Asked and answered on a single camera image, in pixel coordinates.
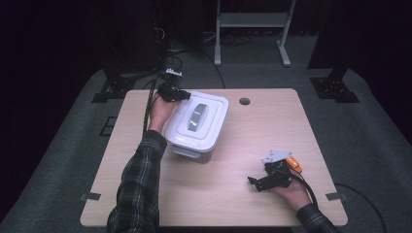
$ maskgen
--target shelf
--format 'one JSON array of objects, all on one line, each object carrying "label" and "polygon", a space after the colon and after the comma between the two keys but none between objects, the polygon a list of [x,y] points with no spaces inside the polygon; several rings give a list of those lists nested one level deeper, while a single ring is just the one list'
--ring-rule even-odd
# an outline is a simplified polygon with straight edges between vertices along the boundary
[{"label": "shelf", "polygon": [[284,27],[287,13],[221,13],[220,27]]}]

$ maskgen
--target black cable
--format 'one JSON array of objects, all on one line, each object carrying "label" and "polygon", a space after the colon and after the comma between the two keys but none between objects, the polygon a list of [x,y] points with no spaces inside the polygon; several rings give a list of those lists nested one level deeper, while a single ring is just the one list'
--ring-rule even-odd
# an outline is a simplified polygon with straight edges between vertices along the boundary
[{"label": "black cable", "polygon": [[151,80],[151,83],[152,83],[152,85],[151,85],[151,89],[150,89],[150,92],[149,92],[148,103],[146,104],[145,119],[143,121],[143,136],[148,131],[148,120],[149,120],[149,114],[150,114],[151,108],[152,108],[152,99],[153,99],[154,92],[155,92],[155,84],[157,83],[157,77],[154,78],[153,80]]},{"label": "black cable", "polygon": [[307,183],[305,180],[301,179],[300,177],[298,177],[294,174],[290,174],[290,177],[306,187],[306,189],[308,190],[309,195],[312,199],[312,203],[316,206],[316,208],[319,208],[318,207],[318,201],[316,200],[315,193],[313,192],[312,187],[309,186],[309,183]]},{"label": "black cable", "polygon": [[346,187],[346,188],[348,188],[348,189],[351,189],[352,191],[354,191],[355,193],[357,193],[359,196],[361,196],[367,203],[369,203],[369,205],[370,205],[370,206],[373,208],[373,210],[375,211],[376,215],[378,215],[378,217],[379,217],[379,219],[380,219],[380,221],[381,221],[381,223],[382,223],[382,228],[383,228],[384,232],[385,232],[385,233],[388,232],[388,229],[387,229],[386,223],[385,223],[385,221],[384,221],[384,218],[382,217],[381,213],[378,211],[378,208],[376,208],[376,206],[375,206],[364,194],[362,194],[361,192],[357,191],[357,190],[354,189],[353,187],[348,186],[348,185],[346,185],[346,184],[343,184],[343,183],[334,183],[334,184],[337,185],[337,186],[343,186],[343,187]]},{"label": "black cable", "polygon": [[215,65],[215,61],[212,59],[212,57],[210,57],[210,55],[209,55],[208,53],[204,52],[203,50],[201,50],[200,52],[202,52],[203,54],[205,54],[205,55],[209,58],[209,60],[212,61],[212,64],[213,64],[213,66],[215,67],[216,71],[218,72],[219,78],[221,79],[221,82],[222,82],[222,85],[223,85],[223,89],[226,89],[226,85],[224,84],[224,80],[223,80],[221,71],[220,71],[219,68]]}]

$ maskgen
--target dark floor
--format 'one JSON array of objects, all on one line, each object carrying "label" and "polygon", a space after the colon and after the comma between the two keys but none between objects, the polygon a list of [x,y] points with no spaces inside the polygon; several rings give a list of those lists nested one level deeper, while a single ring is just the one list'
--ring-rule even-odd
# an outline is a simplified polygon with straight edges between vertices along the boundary
[{"label": "dark floor", "polygon": [[[412,148],[371,94],[368,84],[349,71],[344,82],[360,102],[321,100],[310,78],[326,76],[330,70],[306,69],[316,37],[288,38],[290,68],[282,65],[275,39],[252,37],[249,44],[223,47],[222,66],[218,69],[205,55],[213,57],[213,47],[204,48],[205,53],[188,51],[176,55],[182,63],[168,58],[166,67],[182,65],[181,88],[223,88],[224,84],[226,88],[295,89],[333,180],[364,194],[382,215],[388,232],[412,232],[412,176],[408,174]],[[137,81],[135,88],[142,88],[151,78]],[[79,199],[89,192],[109,141],[109,137],[100,136],[101,129],[108,117],[118,115],[122,103],[121,99],[91,103],[105,81],[102,71],[90,77],[26,189],[1,222],[0,232],[105,232],[104,227],[81,226],[85,202]],[[364,198],[347,187],[338,185],[337,189],[348,197],[343,205],[349,222],[340,227],[343,232],[384,232],[381,219]],[[278,232],[263,228],[234,230]]]}]

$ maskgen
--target wooden table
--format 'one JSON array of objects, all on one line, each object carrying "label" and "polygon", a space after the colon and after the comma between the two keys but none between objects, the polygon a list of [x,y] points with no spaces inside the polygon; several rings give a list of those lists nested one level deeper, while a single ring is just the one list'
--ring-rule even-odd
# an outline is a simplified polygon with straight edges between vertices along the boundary
[{"label": "wooden table", "polygon": [[[270,150],[288,150],[301,164],[320,210],[335,225],[347,223],[324,158],[297,93],[293,89],[201,89],[224,96],[229,109],[223,131],[206,164],[174,154],[171,145],[161,161],[160,226],[294,226],[300,223],[276,194],[257,192],[248,177],[266,176],[261,159]],[[127,93],[81,217],[85,226],[105,226],[116,205],[121,172],[136,151],[143,131],[149,92]],[[248,98],[249,105],[239,99]]]}]

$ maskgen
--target gray tape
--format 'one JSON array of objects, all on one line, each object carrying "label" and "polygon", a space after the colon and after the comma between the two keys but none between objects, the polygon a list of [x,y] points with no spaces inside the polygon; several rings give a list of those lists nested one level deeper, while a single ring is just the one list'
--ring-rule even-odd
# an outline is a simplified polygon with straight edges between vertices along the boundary
[{"label": "gray tape", "polygon": [[94,201],[98,201],[100,199],[101,194],[99,193],[84,193],[80,196],[79,200],[81,201],[86,201],[87,199],[89,200],[94,200]]},{"label": "gray tape", "polygon": [[340,194],[339,192],[327,193],[326,198],[328,201],[339,200],[339,199],[341,201],[348,200],[348,197],[346,196],[346,194]]}]

